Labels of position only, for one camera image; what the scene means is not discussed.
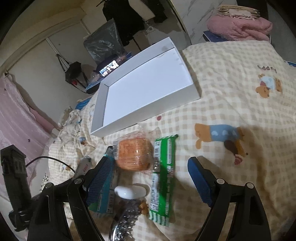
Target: ceiling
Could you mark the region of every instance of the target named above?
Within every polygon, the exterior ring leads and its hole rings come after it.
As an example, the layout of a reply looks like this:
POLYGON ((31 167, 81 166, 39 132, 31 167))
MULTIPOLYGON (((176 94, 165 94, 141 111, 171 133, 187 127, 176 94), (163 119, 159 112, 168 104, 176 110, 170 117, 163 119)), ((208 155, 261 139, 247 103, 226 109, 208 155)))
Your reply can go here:
POLYGON ((80 7, 84 0, 35 0, 13 23, 2 44, 8 43, 20 32, 42 19, 57 13, 80 7))

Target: pink fabric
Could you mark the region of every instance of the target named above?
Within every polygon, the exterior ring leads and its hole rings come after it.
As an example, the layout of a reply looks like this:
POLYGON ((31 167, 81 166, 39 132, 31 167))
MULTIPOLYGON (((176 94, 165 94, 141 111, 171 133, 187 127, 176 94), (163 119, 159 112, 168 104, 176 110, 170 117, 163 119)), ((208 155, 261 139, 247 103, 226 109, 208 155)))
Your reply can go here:
POLYGON ((48 122, 46 119, 44 119, 37 111, 30 108, 30 112, 35 116, 36 121, 47 131, 47 133, 51 133, 54 126, 48 122))
MULTIPOLYGON (((40 156, 50 135, 38 124, 10 76, 0 77, 0 103, 0 149, 15 145, 27 156, 26 163, 40 156)), ((28 182, 35 165, 27 167, 28 182)), ((0 191, 6 193, 2 174, 0 191)))
POLYGON ((266 40, 272 29, 272 23, 264 18, 247 20, 216 15, 207 22, 208 29, 227 40, 266 40))

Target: blue gripper pad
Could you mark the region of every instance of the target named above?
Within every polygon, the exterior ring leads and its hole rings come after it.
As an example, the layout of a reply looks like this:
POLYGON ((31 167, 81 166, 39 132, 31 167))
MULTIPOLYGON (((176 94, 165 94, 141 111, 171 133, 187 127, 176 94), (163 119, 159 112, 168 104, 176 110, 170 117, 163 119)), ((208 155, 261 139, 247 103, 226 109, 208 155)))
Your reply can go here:
POLYGON ((212 207, 215 176, 209 170, 204 169, 196 157, 188 159, 187 168, 202 201, 212 207))
POLYGON ((101 192, 108 175, 113 171, 114 158, 107 155, 105 156, 108 157, 108 159, 104 162, 96 176, 92 179, 90 185, 87 187, 87 206, 98 201, 99 193, 101 192))

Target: hanging jacket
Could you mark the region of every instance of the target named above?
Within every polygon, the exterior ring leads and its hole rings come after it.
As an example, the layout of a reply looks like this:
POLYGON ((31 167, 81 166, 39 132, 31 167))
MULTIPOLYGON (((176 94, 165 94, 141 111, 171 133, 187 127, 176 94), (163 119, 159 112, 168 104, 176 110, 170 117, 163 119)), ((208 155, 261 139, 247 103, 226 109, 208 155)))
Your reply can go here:
POLYGON ((108 0, 104 3, 106 20, 114 19, 123 46, 129 44, 133 35, 144 30, 144 21, 129 5, 128 0, 108 0))

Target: packaged bread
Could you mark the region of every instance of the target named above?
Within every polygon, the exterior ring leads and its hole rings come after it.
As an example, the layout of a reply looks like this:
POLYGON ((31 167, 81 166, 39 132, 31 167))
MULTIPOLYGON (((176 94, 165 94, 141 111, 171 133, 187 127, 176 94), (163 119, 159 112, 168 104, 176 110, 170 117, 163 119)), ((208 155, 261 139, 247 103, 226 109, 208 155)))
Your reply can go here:
POLYGON ((135 131, 113 143, 117 165, 128 171, 147 170, 152 163, 152 145, 144 131, 135 131))

